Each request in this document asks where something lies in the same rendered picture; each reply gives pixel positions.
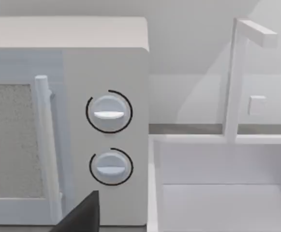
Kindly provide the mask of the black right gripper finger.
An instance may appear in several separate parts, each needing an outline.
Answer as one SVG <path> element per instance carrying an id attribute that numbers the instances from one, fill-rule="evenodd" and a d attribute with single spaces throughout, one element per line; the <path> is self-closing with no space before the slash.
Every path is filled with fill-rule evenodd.
<path id="1" fill-rule="evenodd" d="M 99 232 L 99 191 L 92 191 L 49 232 Z"/>

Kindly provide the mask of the tall white tap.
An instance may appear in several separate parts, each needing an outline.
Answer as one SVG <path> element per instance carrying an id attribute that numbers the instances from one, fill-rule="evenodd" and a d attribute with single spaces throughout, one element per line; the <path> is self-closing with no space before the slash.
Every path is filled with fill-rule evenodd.
<path id="1" fill-rule="evenodd" d="M 237 138 L 244 76 L 244 59 L 249 41 L 261 48 L 276 48 L 278 34 L 250 19 L 234 19 L 226 88 L 225 114 L 222 124 L 223 135 L 228 143 L 234 143 Z"/>

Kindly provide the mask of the pale microwave knob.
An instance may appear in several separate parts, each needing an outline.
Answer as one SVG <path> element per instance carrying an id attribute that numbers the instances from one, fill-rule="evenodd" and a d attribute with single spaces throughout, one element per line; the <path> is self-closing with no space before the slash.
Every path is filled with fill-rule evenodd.
<path id="1" fill-rule="evenodd" d="M 133 106 L 119 91 L 109 89 L 107 94 L 90 97 L 86 103 L 87 122 L 104 134 L 125 130 L 133 118 Z"/>
<path id="2" fill-rule="evenodd" d="M 133 174 L 133 160 L 124 150 L 111 147 L 109 151 L 94 154 L 89 160 L 91 176 L 105 186 L 119 186 Z"/>

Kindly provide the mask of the white sink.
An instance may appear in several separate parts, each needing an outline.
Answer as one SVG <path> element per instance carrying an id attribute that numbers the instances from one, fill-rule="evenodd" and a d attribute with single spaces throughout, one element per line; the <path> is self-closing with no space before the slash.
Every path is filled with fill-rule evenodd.
<path id="1" fill-rule="evenodd" d="M 281 232 L 281 125 L 150 124 L 158 232 Z"/>

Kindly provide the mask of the pale microwave oven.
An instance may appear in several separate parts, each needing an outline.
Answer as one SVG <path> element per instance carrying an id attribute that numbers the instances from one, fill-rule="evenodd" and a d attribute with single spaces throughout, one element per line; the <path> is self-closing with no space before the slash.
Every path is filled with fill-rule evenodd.
<path id="1" fill-rule="evenodd" d="M 63 53 L 66 140 L 61 149 L 64 216 L 99 191 L 99 222 L 142 228 L 148 222 L 148 29 L 142 17 L 0 16 L 0 49 L 59 49 Z M 116 90 L 133 106 L 129 126 L 115 134 L 86 119 L 90 97 Z M 115 147 L 133 160 L 133 174 L 119 186 L 97 182 L 89 171 L 96 153 Z"/>

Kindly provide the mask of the microwave oven door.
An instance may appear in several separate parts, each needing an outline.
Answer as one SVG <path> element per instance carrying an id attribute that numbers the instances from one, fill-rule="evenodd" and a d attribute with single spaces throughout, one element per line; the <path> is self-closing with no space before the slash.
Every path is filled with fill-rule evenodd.
<path id="1" fill-rule="evenodd" d="M 0 225 L 55 225 L 47 198 L 35 77 L 46 75 L 64 216 L 61 149 L 66 140 L 63 53 L 0 49 Z"/>

